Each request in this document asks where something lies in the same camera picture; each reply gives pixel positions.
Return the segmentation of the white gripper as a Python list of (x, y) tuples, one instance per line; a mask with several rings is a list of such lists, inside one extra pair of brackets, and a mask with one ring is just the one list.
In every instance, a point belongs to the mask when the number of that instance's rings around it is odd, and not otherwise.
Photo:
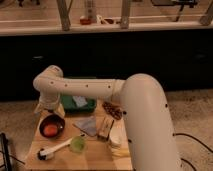
[(44, 110), (51, 111), (53, 114), (57, 114), (61, 118), (65, 117), (64, 107), (61, 104), (59, 98), (57, 98), (55, 101), (51, 101), (50, 99), (45, 98), (39, 98), (34, 113), (42, 113)]

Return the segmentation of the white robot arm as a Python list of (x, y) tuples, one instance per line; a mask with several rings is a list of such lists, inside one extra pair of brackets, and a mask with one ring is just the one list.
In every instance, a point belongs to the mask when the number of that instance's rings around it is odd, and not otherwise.
[(62, 94), (102, 99), (121, 106), (135, 171), (182, 171), (174, 127), (161, 84), (148, 74), (120, 79), (71, 79), (51, 65), (33, 80), (38, 105), (55, 110)]

